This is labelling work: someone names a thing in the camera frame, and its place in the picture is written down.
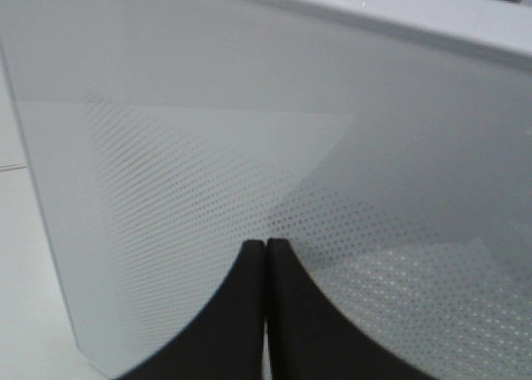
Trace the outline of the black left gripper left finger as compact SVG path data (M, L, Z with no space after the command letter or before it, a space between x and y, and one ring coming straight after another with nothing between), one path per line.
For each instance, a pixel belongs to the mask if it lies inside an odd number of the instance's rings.
M261 379L265 245L246 240L211 300L122 379Z

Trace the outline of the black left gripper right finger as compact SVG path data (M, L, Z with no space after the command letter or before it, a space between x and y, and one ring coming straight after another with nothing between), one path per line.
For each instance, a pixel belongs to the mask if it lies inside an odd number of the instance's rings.
M266 318L275 379L418 379L420 372L370 339L324 296L291 244L266 246Z

